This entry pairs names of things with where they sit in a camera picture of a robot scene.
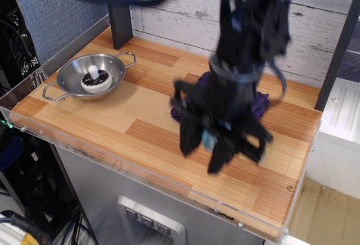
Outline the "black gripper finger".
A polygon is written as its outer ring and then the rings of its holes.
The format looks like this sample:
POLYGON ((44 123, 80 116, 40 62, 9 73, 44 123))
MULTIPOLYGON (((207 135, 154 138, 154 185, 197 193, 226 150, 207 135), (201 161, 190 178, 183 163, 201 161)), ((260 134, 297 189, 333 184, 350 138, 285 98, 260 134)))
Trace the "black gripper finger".
POLYGON ((222 167, 229 163, 237 152, 236 143, 232 139, 218 139, 212 151, 212 157, 208 166, 208 173, 219 173, 222 167))
POLYGON ((203 124, 199 113, 186 112, 181 114, 179 145, 185 157, 199 146, 202 133, 203 124))

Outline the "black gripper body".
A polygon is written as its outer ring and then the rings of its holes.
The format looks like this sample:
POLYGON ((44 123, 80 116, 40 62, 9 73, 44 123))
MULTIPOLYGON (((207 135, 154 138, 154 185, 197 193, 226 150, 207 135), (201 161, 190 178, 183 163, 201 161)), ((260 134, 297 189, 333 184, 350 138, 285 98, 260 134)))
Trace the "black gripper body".
POLYGON ((251 109, 258 99, 256 83, 210 79, 200 86, 178 80, 174 86, 170 103, 179 113, 179 146, 184 156, 203 144, 211 151, 211 164, 227 164, 237 153, 254 162, 262 159, 273 136, 251 109))

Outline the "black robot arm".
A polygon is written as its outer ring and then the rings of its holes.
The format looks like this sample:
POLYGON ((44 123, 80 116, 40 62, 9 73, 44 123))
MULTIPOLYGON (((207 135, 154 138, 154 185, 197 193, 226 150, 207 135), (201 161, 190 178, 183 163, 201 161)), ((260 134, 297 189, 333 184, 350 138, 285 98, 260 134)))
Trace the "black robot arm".
POLYGON ((251 110, 265 65, 286 52, 290 0, 220 0, 220 37, 206 86, 175 82, 171 100, 180 114, 180 148, 212 151, 209 173, 237 153, 258 162, 270 133, 251 110))

